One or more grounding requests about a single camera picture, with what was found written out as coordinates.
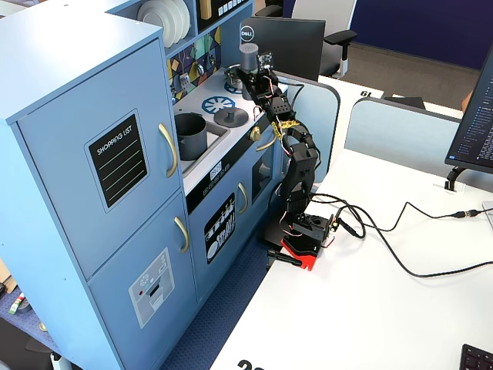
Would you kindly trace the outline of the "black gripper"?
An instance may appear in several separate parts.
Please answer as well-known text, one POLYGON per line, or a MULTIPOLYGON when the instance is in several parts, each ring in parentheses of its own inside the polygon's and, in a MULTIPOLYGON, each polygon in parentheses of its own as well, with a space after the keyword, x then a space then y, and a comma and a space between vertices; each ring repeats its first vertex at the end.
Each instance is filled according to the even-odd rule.
POLYGON ((237 78, 242 88, 246 89, 246 100, 270 99, 278 96, 277 76, 272 69, 266 68, 257 71, 236 69, 237 78))

